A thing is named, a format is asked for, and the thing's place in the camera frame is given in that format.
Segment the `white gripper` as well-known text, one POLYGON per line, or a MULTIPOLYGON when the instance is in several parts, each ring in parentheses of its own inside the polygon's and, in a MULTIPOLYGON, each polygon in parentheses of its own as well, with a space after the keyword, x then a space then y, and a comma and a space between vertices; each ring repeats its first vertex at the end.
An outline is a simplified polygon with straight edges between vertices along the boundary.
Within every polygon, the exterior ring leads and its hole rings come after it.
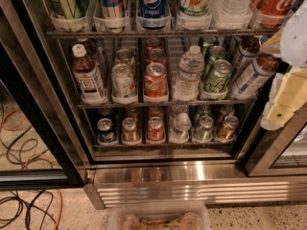
POLYGON ((287 74, 277 73, 270 93, 267 120, 283 127, 307 102, 307 0, 278 30, 260 46, 260 52, 279 56, 296 68, 287 74))

